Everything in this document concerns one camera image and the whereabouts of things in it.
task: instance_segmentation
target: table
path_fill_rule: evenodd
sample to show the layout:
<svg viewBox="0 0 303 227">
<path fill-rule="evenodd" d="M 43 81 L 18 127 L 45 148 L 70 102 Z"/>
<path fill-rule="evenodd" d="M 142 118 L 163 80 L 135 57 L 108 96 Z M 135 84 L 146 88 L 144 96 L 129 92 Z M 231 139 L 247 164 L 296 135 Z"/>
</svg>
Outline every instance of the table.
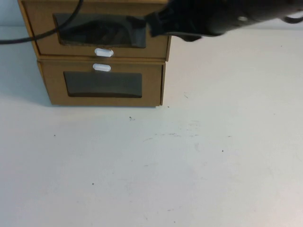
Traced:
<svg viewBox="0 0 303 227">
<path fill-rule="evenodd" d="M 173 38 L 157 108 L 51 106 L 31 44 L 1 46 L 0 225 L 302 226 L 302 37 Z"/>
</svg>

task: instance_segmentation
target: drawer window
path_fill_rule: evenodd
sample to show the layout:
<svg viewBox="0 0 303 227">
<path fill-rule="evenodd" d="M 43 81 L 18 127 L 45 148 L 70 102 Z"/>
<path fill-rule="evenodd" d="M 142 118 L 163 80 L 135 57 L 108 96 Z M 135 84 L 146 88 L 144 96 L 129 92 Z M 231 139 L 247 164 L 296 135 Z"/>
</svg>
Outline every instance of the drawer window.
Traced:
<svg viewBox="0 0 303 227">
<path fill-rule="evenodd" d="M 67 13 L 54 14 L 57 25 L 69 17 Z M 141 17 L 79 14 L 59 32 L 59 40 L 63 45 L 145 48 L 146 24 Z"/>
<path fill-rule="evenodd" d="M 142 98 L 142 74 L 120 72 L 64 72 L 71 97 Z"/>
</svg>

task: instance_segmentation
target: black cable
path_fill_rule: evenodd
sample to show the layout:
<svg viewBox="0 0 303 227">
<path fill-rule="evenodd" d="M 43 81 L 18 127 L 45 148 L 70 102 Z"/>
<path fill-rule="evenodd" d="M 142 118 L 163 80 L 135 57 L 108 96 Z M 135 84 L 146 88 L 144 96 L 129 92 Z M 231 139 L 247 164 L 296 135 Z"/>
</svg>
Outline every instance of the black cable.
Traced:
<svg viewBox="0 0 303 227">
<path fill-rule="evenodd" d="M 292 18 L 292 17 L 284 17 L 282 20 L 288 24 L 299 24 L 303 22 L 303 17 L 300 18 Z"/>
<path fill-rule="evenodd" d="M 65 28 L 69 23 L 72 22 L 72 20 L 75 19 L 75 17 L 77 16 L 77 14 L 79 13 L 79 11 L 82 7 L 82 4 L 83 4 L 83 0 L 79 0 L 78 5 L 77 5 L 76 9 L 73 11 L 73 13 L 71 14 L 71 16 L 63 24 L 59 25 L 58 27 L 54 28 L 53 30 L 44 32 L 44 33 L 39 34 L 39 35 L 35 35 L 33 37 L 26 37 L 26 38 L 20 38 L 20 39 L 0 40 L 0 45 L 3 45 L 3 44 L 20 44 L 20 43 L 26 43 L 26 42 L 31 42 L 31 41 L 37 41 L 38 39 L 43 39 L 45 37 L 53 35 L 56 32 Z"/>
</svg>

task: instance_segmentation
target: drawer handle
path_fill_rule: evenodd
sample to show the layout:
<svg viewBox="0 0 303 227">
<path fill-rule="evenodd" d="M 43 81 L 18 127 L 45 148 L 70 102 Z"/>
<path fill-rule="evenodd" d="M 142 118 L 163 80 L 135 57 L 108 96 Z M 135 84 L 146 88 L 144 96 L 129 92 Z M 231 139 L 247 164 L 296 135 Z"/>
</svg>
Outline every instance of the drawer handle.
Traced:
<svg viewBox="0 0 303 227">
<path fill-rule="evenodd" d="M 100 56 L 100 57 L 111 57 L 114 55 L 114 52 L 112 50 L 106 50 L 106 49 L 101 49 L 101 48 L 95 49 L 95 53 L 97 56 Z"/>
<path fill-rule="evenodd" d="M 103 64 L 93 64 L 94 70 L 109 72 L 111 70 L 110 65 L 103 65 Z"/>
</svg>

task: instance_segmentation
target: stacked drawers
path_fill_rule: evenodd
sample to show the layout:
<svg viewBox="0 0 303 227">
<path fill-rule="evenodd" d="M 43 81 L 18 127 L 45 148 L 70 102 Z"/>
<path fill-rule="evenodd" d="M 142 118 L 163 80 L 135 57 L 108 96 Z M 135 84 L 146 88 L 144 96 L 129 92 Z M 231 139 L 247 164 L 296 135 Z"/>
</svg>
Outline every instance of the stacked drawers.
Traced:
<svg viewBox="0 0 303 227">
<path fill-rule="evenodd" d="M 151 38 L 142 17 L 166 0 L 84 0 L 60 32 L 33 42 L 54 105 L 158 106 L 170 37 Z M 19 0 L 30 35 L 68 19 L 78 0 Z"/>
</svg>

